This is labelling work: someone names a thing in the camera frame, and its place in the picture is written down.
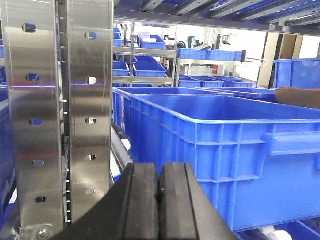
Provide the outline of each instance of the crate handle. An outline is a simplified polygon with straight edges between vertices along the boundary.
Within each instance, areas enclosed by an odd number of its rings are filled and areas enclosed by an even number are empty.
[[[262,140],[270,156],[320,153],[319,131],[266,133]]]

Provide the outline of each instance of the blue storage bin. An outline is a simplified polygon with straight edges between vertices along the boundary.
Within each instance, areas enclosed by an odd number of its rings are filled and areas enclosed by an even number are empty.
[[[213,90],[223,93],[234,94],[235,97],[259,100],[269,103],[274,103],[276,100],[276,91],[272,89],[263,88],[245,88],[245,87],[223,87],[223,88],[205,88],[206,90]]]
[[[193,60],[205,60],[206,50],[190,49],[190,48],[178,48],[179,59],[193,59]]]
[[[122,47],[121,35],[118,32],[113,33],[113,46],[114,47]]]
[[[158,35],[150,35],[150,38],[156,39],[156,42],[144,41],[143,39],[140,39],[138,36],[137,42],[139,47],[141,49],[161,49],[161,50],[166,48],[165,41],[163,41],[163,39]]]
[[[233,231],[320,216],[320,110],[223,95],[131,98],[137,163],[191,164]]]
[[[0,83],[7,82],[7,74],[6,74],[6,67],[0,66]]]
[[[196,95],[221,94],[221,92],[182,87],[122,87],[113,89],[113,118],[115,123],[130,139],[131,98],[133,95]]]
[[[223,81],[219,81],[210,76],[191,76],[193,79],[201,81],[202,88],[222,88],[224,86]]]
[[[155,63],[155,64],[159,63],[157,60],[155,60],[153,56],[134,56],[133,62],[134,63]]]
[[[5,46],[4,41],[0,40],[0,59],[5,58]]]
[[[275,88],[320,88],[320,58],[274,60]]]
[[[160,63],[135,62],[133,64],[133,74],[136,77],[165,78],[167,70]]]
[[[5,99],[8,92],[0,91]],[[5,213],[16,189],[13,129],[9,113],[9,100],[0,102],[0,225],[5,223]]]
[[[224,81],[225,88],[253,88],[255,84],[233,76],[215,76],[214,78]]]
[[[129,76],[130,70],[126,62],[113,62],[113,76]]]
[[[181,75],[179,77],[179,87],[181,88],[190,88],[190,89],[200,88],[201,83],[202,82],[200,80],[194,79],[190,76]]]

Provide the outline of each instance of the slotted hole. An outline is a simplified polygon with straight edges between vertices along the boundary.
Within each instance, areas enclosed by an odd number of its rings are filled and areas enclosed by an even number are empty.
[[[96,122],[97,122],[97,119],[94,118],[94,117],[87,117],[87,118],[85,119],[85,123],[86,123],[86,124],[89,124],[89,125],[95,124]]]
[[[45,196],[38,196],[34,199],[37,204],[44,203],[47,200]]]
[[[96,193],[96,190],[94,190],[94,189],[87,189],[87,190],[84,192],[84,194],[87,195],[87,196],[93,195],[93,194],[95,194],[95,193]]]
[[[31,119],[29,121],[29,124],[32,126],[40,126],[42,125],[43,121],[41,119],[35,118],[35,119]]]
[[[97,78],[94,76],[88,76],[85,79],[86,84],[96,84],[97,83]]]
[[[37,31],[37,27],[36,27],[36,25],[30,24],[30,23],[25,23],[22,25],[22,30],[25,33],[33,34]]]
[[[35,166],[43,166],[43,165],[45,165],[45,161],[43,161],[43,160],[33,160],[32,164],[35,165]]]
[[[96,158],[97,158],[96,155],[89,154],[88,156],[85,157],[85,160],[87,160],[88,162],[91,162],[91,161],[95,160]]]
[[[25,78],[30,82],[38,82],[40,80],[40,76],[36,73],[28,73]]]
[[[93,31],[87,31],[84,34],[84,37],[88,40],[96,40],[98,38],[98,34]]]

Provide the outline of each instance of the bolt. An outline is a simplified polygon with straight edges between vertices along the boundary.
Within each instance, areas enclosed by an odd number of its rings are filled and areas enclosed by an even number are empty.
[[[46,229],[41,229],[37,234],[36,234],[36,239],[37,240],[46,240],[49,237],[49,233]]]

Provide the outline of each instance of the brown box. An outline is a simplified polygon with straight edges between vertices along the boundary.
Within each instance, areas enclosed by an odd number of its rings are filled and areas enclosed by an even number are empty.
[[[275,102],[278,104],[320,109],[320,89],[280,87],[275,90]]]

